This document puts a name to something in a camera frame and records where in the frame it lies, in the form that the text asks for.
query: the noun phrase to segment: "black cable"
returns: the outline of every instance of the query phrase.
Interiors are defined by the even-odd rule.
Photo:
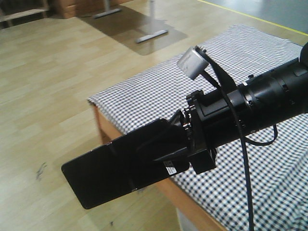
[[[217,83],[213,77],[210,76],[209,73],[206,71],[202,72],[201,75],[208,80],[215,88],[219,89],[223,99],[225,100],[227,106],[230,108],[232,115],[235,120],[235,124],[239,131],[241,145],[242,145],[242,152],[243,152],[243,160],[244,160],[244,171],[245,171],[245,178],[246,178],[246,191],[247,191],[247,205],[248,205],[248,221],[249,221],[249,231],[254,231],[254,210],[253,210],[253,202],[252,202],[252,189],[251,189],[251,180],[250,180],[250,173],[249,173],[249,160],[247,154],[247,147],[245,142],[245,135],[242,130],[242,125],[240,120],[236,114],[235,108],[231,103],[229,97],[227,96],[226,92],[222,89],[222,87]]]

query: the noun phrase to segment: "black and white checkered fabric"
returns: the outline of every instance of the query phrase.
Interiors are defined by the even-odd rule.
[[[299,56],[301,47],[288,40],[235,25],[202,43],[235,80],[247,80]],[[181,55],[158,64],[89,98],[123,133],[157,118],[170,118],[187,106],[186,95],[213,87],[201,77],[187,78],[176,66]],[[267,147],[248,144],[255,230],[308,230],[308,117],[278,124],[277,141]],[[272,129],[253,135],[272,139]],[[219,147],[217,168],[196,175],[192,168],[173,180],[230,231],[248,230],[247,198],[239,141]]]

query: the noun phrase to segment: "wooden floor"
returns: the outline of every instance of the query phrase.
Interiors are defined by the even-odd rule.
[[[0,230],[178,231],[175,208],[148,187],[84,210],[61,165],[100,144],[87,97],[246,24],[303,45],[308,37],[197,0],[157,0],[166,36],[134,39],[148,0],[101,18],[42,19],[0,31]]]

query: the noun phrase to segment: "gray tile floor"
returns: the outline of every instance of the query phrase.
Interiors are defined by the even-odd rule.
[[[308,0],[206,0],[308,33]]]

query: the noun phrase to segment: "checkered cloth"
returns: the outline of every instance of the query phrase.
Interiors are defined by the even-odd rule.
[[[231,26],[202,43],[237,84],[299,56],[301,47],[244,25]],[[187,78],[176,66],[182,54],[89,98],[123,133],[157,118],[169,119],[187,107],[186,95],[214,88],[201,77]],[[215,76],[211,68],[207,71]],[[255,230],[308,230],[308,118],[278,124],[279,136],[266,147],[247,145],[253,189]],[[253,135],[272,139],[272,128]],[[219,147],[217,168],[196,175],[192,168],[173,180],[230,231],[248,230],[247,198],[239,141]]]

